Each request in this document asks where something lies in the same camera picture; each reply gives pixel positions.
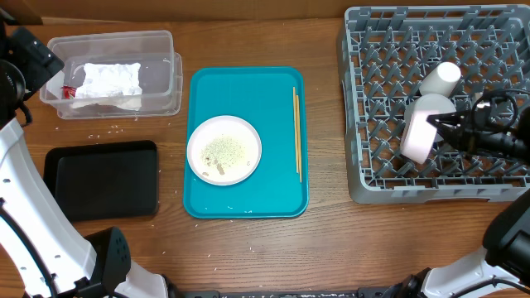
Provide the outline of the red snack wrapper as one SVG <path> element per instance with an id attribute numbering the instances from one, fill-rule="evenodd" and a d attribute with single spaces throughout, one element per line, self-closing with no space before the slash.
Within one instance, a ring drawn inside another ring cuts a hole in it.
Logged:
<path id="1" fill-rule="evenodd" d="M 63 85 L 61 87 L 61 93 L 64 99 L 74 99 L 77 88 Z"/>

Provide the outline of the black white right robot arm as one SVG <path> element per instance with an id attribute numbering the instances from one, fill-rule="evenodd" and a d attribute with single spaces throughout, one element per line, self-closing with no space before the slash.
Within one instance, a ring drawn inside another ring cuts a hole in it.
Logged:
<path id="1" fill-rule="evenodd" d="M 529 162 L 529 111 L 518 110 L 521 89 L 495 89 L 468 110 L 419 112 L 407 135 L 440 134 L 467 156 Z M 529 292 L 529 194 L 524 193 L 488 226 L 476 252 L 438 268 L 426 268 L 390 286 L 385 297 L 476 297 L 506 288 Z"/>

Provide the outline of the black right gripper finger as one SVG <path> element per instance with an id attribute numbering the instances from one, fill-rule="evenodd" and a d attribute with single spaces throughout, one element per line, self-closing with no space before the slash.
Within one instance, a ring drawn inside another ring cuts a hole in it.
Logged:
<path id="1" fill-rule="evenodd" d="M 470 150 L 470 130 L 462 127 L 440 126 L 437 132 L 441 135 L 444 142 L 448 143 L 457 151 Z"/>
<path id="2" fill-rule="evenodd" d="M 454 112 L 429 115 L 426 120 L 436 129 L 459 128 L 469 121 L 469 112 Z"/>

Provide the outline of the white paper cup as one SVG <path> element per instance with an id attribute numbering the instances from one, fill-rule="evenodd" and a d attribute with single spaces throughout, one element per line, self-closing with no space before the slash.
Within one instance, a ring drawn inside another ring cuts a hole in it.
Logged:
<path id="1" fill-rule="evenodd" d="M 452 62 L 442 62 L 422 81 L 419 92 L 421 95 L 439 94 L 449 98 L 460 77 L 459 66 Z"/>

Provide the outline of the wooden chopstick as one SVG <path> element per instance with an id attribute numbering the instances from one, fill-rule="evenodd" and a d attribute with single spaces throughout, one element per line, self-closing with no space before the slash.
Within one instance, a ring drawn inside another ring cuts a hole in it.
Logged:
<path id="1" fill-rule="evenodd" d="M 297 109 L 297 94 L 296 86 L 292 87 L 292 103 L 293 103 L 293 125 L 294 125 L 294 138 L 295 138 L 295 158 L 296 158 L 296 173 L 300 173 L 299 168 L 299 150 L 298 150 L 298 109 Z"/>
<path id="2" fill-rule="evenodd" d="M 300 100 L 299 95 L 295 95 L 295 105 L 296 105 L 296 156 L 297 156 L 297 168 L 299 174 L 299 180 L 302 182 L 302 163 L 301 163 L 301 125 L 300 125 Z"/>

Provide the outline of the white napkin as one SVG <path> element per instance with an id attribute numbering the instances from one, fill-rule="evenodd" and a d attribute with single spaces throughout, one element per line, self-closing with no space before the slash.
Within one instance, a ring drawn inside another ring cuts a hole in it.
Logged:
<path id="1" fill-rule="evenodd" d="M 139 111 L 142 88 L 139 84 L 140 63 L 84 65 L 84 82 L 75 90 L 72 108 L 92 104 Z"/>

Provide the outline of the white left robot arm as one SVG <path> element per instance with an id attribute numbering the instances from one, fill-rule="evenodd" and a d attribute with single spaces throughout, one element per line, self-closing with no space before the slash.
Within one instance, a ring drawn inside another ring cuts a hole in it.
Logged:
<path id="1" fill-rule="evenodd" d="M 1 244 L 27 297 L 179 297 L 133 261 L 117 227 L 82 236 L 39 175 L 24 138 L 25 102 L 64 64 L 25 27 L 1 34 Z"/>

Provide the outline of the grey bowl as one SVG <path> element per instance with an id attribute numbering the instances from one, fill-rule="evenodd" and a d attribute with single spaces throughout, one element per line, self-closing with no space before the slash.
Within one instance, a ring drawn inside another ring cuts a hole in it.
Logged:
<path id="1" fill-rule="evenodd" d="M 410 103 L 404 112 L 404 120 L 410 123 L 412 115 L 417 111 L 432 111 L 434 114 L 454 113 L 455 105 L 445 96 L 440 94 L 422 95 Z"/>

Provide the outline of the large white plate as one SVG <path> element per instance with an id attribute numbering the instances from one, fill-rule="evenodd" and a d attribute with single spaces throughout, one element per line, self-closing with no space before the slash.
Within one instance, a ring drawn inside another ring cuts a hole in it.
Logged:
<path id="1" fill-rule="evenodd" d="M 204 182 L 235 185 L 249 178 L 262 156 L 257 130 L 247 121 L 222 115 L 202 122 L 187 142 L 186 159 Z"/>

